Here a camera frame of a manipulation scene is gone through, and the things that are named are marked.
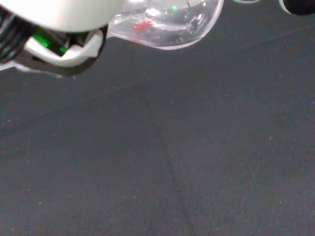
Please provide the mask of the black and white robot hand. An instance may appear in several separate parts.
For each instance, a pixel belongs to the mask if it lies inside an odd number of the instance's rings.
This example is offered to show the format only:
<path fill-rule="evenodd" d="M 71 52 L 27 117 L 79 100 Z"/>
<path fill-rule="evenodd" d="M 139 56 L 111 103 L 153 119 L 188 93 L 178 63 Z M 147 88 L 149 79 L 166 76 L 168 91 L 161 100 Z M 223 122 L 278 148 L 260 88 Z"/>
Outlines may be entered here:
<path fill-rule="evenodd" d="M 75 76 L 98 59 L 122 0 L 3 0 L 0 68 Z"/>

